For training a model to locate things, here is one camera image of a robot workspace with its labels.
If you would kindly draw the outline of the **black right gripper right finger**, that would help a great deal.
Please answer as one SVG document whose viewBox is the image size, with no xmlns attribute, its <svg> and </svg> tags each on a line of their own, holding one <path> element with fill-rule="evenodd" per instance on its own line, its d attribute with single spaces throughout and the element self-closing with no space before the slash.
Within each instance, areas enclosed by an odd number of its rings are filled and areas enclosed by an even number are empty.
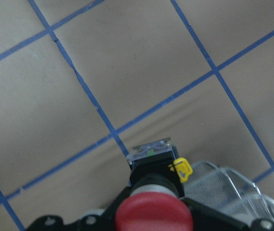
<svg viewBox="0 0 274 231">
<path fill-rule="evenodd" d="M 274 200 L 266 195 L 246 196 L 225 212 L 188 197 L 180 200 L 191 213 L 190 231 L 274 231 Z"/>
</svg>

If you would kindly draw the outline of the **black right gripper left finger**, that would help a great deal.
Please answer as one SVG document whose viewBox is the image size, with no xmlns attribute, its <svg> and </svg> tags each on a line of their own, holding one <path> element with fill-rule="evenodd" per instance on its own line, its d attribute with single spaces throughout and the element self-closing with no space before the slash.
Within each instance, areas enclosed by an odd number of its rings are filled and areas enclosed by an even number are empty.
<svg viewBox="0 0 274 231">
<path fill-rule="evenodd" d="M 115 200 L 102 211 L 87 212 L 76 221 L 65 224 L 60 216 L 45 215 L 34 220 L 27 231 L 114 231 L 115 215 L 119 206 L 130 196 L 131 187 L 125 187 Z"/>
</svg>

